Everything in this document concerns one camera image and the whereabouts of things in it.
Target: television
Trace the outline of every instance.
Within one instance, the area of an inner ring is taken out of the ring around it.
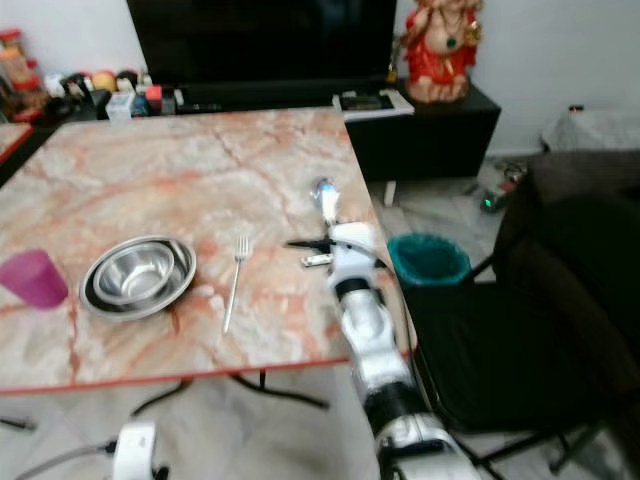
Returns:
[[[382,81],[396,0],[128,0],[154,83]]]

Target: pink cup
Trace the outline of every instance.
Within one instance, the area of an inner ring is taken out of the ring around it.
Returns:
[[[36,308],[53,308],[69,291],[44,250],[28,250],[0,265],[0,284]]]

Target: ganesha statue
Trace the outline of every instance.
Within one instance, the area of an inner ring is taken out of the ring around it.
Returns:
[[[403,37],[415,100],[453,102],[466,95],[467,67],[475,65],[482,39],[476,20],[481,7],[482,0],[418,0]]]

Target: trash can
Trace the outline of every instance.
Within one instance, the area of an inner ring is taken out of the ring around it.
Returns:
[[[446,238],[424,233],[389,240],[398,278],[407,287],[455,285],[471,271],[469,256]]]

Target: stainless steel bowl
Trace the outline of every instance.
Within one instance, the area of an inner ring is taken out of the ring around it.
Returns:
[[[96,270],[93,289],[112,305],[135,304],[153,297],[169,280],[171,249],[158,242],[131,245],[114,252]]]
[[[102,263],[115,252],[133,245],[157,242],[169,248],[174,257],[174,267],[166,285],[153,297],[134,304],[114,305],[103,301],[94,291],[93,279]],[[111,322],[140,320],[153,315],[178,300],[187,290],[196,273],[196,252],[183,242],[166,236],[139,237],[122,243],[104,253],[89,268],[80,285],[80,300],[91,313]]]

